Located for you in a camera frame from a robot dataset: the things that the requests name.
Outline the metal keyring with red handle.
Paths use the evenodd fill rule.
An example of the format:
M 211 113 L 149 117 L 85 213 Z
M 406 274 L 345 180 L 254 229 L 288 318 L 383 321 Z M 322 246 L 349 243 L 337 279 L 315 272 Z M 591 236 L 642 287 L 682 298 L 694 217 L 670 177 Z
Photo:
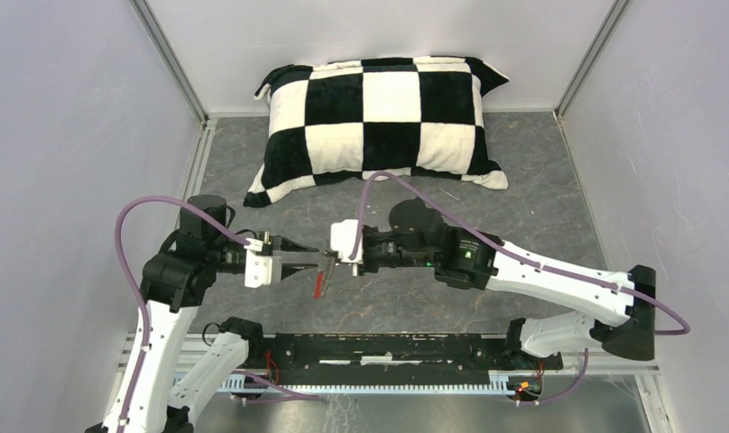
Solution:
M 314 299 L 321 299 L 330 285 L 335 269 L 338 265 L 338 254 L 334 251 L 325 251 L 325 265 L 319 269 L 314 289 Z

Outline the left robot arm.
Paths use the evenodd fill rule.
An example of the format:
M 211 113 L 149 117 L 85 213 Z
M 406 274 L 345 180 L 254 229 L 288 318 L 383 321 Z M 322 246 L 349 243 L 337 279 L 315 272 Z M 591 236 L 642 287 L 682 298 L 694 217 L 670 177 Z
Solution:
M 179 207 L 179 226 L 136 281 L 125 258 L 123 226 L 131 210 L 151 202 Z M 268 232 L 233 232 L 227 225 L 234 216 L 234 209 L 216 195 L 197 195 L 186 201 L 146 196 L 121 210 L 115 222 L 115 251 L 136 299 L 139 318 L 117 399 L 104 420 L 90 431 L 192 432 L 227 377 L 241 365 L 255 367 L 264 359 L 262 326 L 228 318 L 203 357 L 179 382 L 174 380 L 189 327 L 218 274 L 242 274 L 246 287 L 258 288 L 310 267 L 283 263 L 277 254 L 308 253 L 310 247 Z

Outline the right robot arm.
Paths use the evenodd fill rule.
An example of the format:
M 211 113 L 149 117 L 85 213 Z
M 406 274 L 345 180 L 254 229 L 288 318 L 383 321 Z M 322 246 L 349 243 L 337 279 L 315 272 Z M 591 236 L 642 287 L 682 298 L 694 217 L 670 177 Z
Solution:
M 609 272 L 552 260 L 495 236 L 451 226 L 418 198 L 389 214 L 389 230 L 354 224 L 340 258 L 358 275 L 382 268 L 430 268 L 455 289 L 510 292 L 566 308 L 509 325 L 503 357 L 515 368 L 565 351 L 600 348 L 634 361 L 655 357 L 656 272 L 637 264 Z

